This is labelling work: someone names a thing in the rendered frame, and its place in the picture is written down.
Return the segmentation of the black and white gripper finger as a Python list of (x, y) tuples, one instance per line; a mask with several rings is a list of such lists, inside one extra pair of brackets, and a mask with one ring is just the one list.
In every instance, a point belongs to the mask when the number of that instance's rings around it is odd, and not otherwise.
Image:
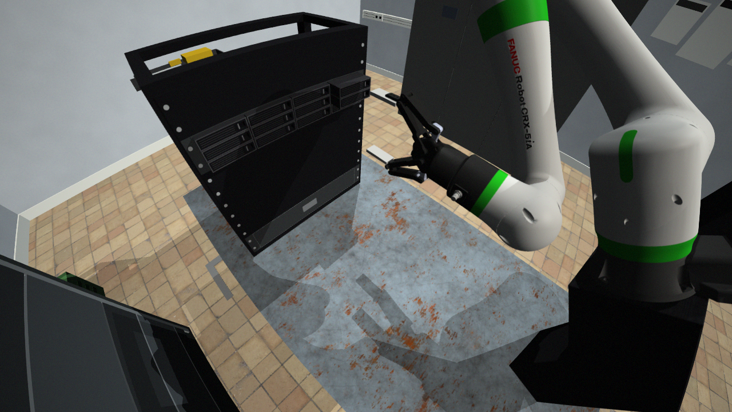
[(404, 166), (421, 166), (424, 164), (423, 159), (413, 160), (412, 156), (394, 159), (390, 154), (375, 145), (368, 148), (366, 152), (386, 164), (385, 168), (389, 169), (389, 175), (411, 179), (417, 181), (419, 184), (422, 184), (424, 180), (428, 179), (427, 174), (423, 174), (423, 172), (420, 172), (417, 169), (403, 168)]
[(387, 92), (386, 90), (377, 88), (369, 91), (369, 95), (377, 97), (377, 99), (386, 102), (386, 104), (393, 105), (399, 109), (401, 115), (406, 121), (406, 124), (412, 132), (412, 138), (417, 145), (421, 156), (427, 154), (427, 151), (419, 136), (421, 136), (421, 134), (423, 134), (423, 137), (432, 136), (431, 138), (435, 139), (437, 142), (441, 132), (445, 130), (445, 126), (433, 117), (431, 112), (426, 109), (423, 103), (419, 101), (418, 97), (411, 90), (404, 92), (401, 96), (396, 96), (392, 92)]

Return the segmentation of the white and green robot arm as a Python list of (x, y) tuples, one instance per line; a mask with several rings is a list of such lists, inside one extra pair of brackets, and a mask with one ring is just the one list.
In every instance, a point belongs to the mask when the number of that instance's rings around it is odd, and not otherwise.
[(447, 196), (516, 250), (540, 250), (559, 235), (566, 189), (551, 29), (615, 129), (588, 151), (598, 239), (592, 278), (640, 302), (677, 302), (697, 292), (732, 304), (732, 242), (697, 235), (714, 129), (612, 0), (471, 3), (504, 107), (511, 175), (473, 154)]

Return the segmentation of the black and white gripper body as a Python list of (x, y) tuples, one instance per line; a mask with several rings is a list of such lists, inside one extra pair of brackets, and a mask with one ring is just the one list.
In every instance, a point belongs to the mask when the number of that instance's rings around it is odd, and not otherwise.
[(427, 174), (429, 179), (447, 190), (454, 174), (469, 156), (453, 148), (450, 144), (442, 143), (440, 139), (437, 139), (436, 142), (431, 137), (420, 138), (426, 148), (427, 154), (421, 156), (414, 142), (411, 156), (413, 160), (423, 159), (424, 164), (417, 166), (419, 171)]

